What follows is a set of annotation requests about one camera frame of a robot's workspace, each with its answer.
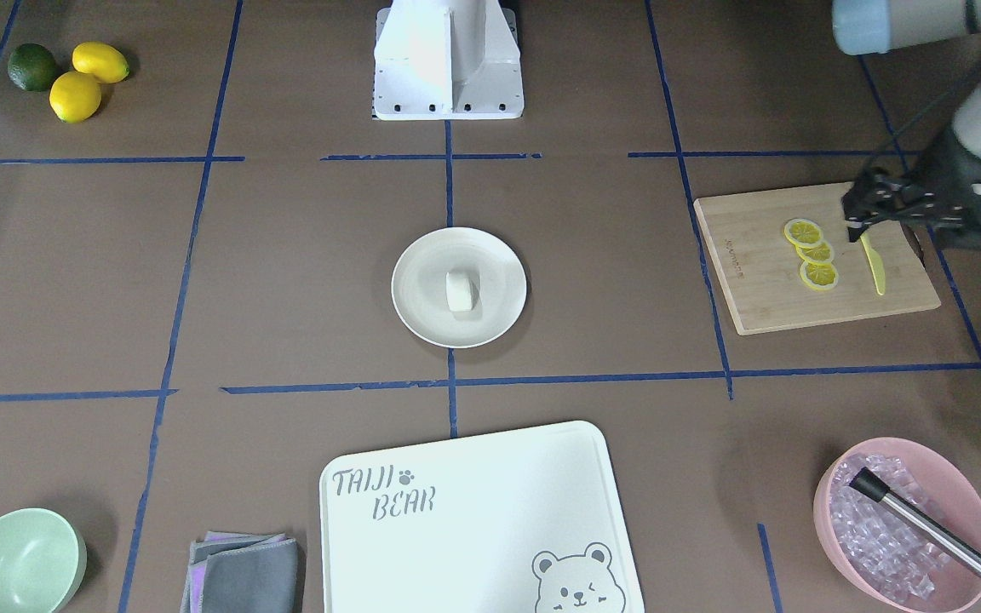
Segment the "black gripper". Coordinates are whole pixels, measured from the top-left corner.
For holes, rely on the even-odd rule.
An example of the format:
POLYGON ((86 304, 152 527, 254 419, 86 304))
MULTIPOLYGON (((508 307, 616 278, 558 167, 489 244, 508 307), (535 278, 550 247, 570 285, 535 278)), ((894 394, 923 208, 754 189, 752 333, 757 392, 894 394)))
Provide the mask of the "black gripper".
POLYGON ((907 174, 865 167, 842 195, 849 242, 885 221, 927 226, 941 248, 981 251, 981 158, 944 129, 907 174))

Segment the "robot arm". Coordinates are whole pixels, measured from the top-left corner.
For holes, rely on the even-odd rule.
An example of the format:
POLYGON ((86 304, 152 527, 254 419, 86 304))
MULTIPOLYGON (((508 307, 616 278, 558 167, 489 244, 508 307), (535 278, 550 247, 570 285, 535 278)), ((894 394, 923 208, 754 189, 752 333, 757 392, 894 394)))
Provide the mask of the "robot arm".
MULTIPOLYGON (((830 19, 840 50, 861 57, 981 34, 981 1, 835 1, 830 19)), ((850 242, 895 221, 926 226, 942 247, 981 249, 981 60, 926 107, 958 94, 964 101, 906 174, 876 166, 894 140, 865 160, 841 199, 850 242)))

